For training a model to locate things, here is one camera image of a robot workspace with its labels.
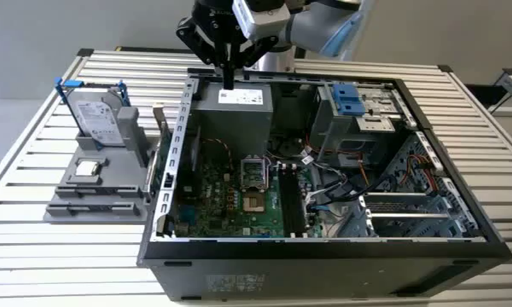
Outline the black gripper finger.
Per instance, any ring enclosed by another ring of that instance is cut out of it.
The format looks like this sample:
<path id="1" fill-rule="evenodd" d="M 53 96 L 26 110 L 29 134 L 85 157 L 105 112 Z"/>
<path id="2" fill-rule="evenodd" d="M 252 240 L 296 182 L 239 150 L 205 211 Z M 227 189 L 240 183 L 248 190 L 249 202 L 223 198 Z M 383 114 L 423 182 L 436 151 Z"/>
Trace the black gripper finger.
<path id="1" fill-rule="evenodd" d="M 251 67 L 264 54 L 271 51 L 273 46 L 279 42 L 277 36 L 268 36 L 253 41 L 243 51 L 240 50 L 241 43 L 247 39 L 241 39 L 240 35 L 236 35 L 231 41 L 231 55 L 229 55 L 229 89 L 233 89 L 233 78 L 237 69 L 243 67 Z"/>
<path id="2" fill-rule="evenodd" d="M 204 26 L 200 28 L 213 42 L 213 45 L 211 45 L 197 32 L 197 24 L 193 17 L 184 17 L 176 28 L 176 35 L 200 60 L 208 65 L 213 64 L 215 68 L 221 70 L 223 88 L 228 90 L 229 61 L 227 44 L 221 36 L 223 28 L 224 27 L 220 26 L 219 22 L 215 20 L 205 22 Z"/>

